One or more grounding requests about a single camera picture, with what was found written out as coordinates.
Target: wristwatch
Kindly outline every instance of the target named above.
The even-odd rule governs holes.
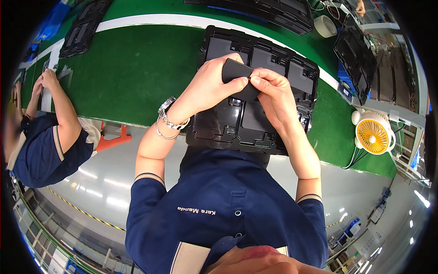
[[[169,121],[169,119],[167,118],[166,111],[175,101],[176,101],[176,98],[174,96],[167,99],[158,109],[158,116],[161,118],[163,123],[165,125],[167,125],[169,128],[180,130],[180,129],[185,128],[189,124],[190,118],[188,118],[184,123],[182,123],[180,125],[174,124],[174,123]]]

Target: orange chair leg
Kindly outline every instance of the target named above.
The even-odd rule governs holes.
[[[96,148],[96,151],[100,152],[100,151],[108,149],[110,147],[129,142],[129,141],[131,141],[131,139],[132,139],[132,136],[126,135],[126,126],[122,125],[120,137],[114,138],[112,140],[105,140],[103,135],[101,135],[100,140],[99,140],[99,144],[97,145],[97,148]]]

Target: navy blue polo shirt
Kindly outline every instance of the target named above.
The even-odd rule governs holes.
[[[235,245],[269,245],[323,268],[329,254],[322,202],[309,195],[296,203],[255,161],[239,151],[207,149],[181,168],[169,192],[158,176],[139,175],[125,245],[141,270],[172,273],[181,243],[207,253],[216,243],[226,246],[211,249],[208,264]]]
[[[85,130],[82,129],[72,147],[62,153],[55,114],[23,120],[20,140],[7,168],[24,185],[41,188],[56,184],[76,172],[91,157],[93,144],[86,143],[88,133]]]

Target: lips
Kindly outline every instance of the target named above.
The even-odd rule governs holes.
[[[269,254],[279,254],[272,246],[253,246],[248,248],[248,251],[243,255],[242,260],[251,258],[261,258]]]

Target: green workbench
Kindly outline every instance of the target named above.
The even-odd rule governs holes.
[[[65,36],[76,14],[77,10],[67,14],[58,33],[43,41],[40,51]],[[195,15],[249,28],[291,47],[337,78],[338,59],[332,50],[336,38],[324,39],[316,30],[298,36],[243,15],[184,5],[182,0],[115,0],[103,21],[139,14]],[[64,66],[73,70],[71,83],[64,77],[61,85],[79,116],[150,126],[161,103],[180,95],[194,76],[203,35],[201,28],[177,25],[137,25],[98,32],[87,53],[59,60],[58,72]],[[49,54],[27,69],[22,92],[24,108],[48,58]],[[350,119],[354,108],[321,79],[317,92],[309,142],[321,161],[346,166],[354,151]],[[368,154],[354,169],[392,178],[397,171],[388,153]]]

